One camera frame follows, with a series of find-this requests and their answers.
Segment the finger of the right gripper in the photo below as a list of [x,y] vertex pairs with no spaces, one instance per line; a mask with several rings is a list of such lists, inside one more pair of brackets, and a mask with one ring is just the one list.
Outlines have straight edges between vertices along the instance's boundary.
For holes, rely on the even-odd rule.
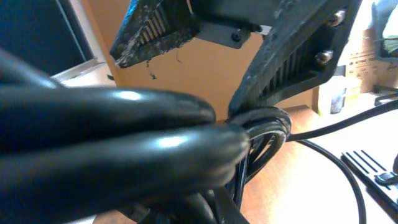
[[276,23],[228,105],[230,117],[298,95],[327,82],[361,0],[282,1]]
[[119,68],[179,48],[198,34],[186,0],[131,0],[110,55]]

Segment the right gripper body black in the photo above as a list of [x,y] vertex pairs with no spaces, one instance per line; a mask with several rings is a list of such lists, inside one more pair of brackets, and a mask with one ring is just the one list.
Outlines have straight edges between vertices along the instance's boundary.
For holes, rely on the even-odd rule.
[[282,0],[191,0],[198,21],[197,39],[240,49],[251,34],[267,35],[280,14]]

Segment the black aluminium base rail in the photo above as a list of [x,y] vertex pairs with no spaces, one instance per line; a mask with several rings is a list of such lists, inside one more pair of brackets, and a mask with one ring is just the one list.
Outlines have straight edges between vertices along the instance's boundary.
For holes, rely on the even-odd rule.
[[376,157],[359,150],[343,152],[341,160],[366,186],[379,206],[397,223],[397,174],[387,170]]

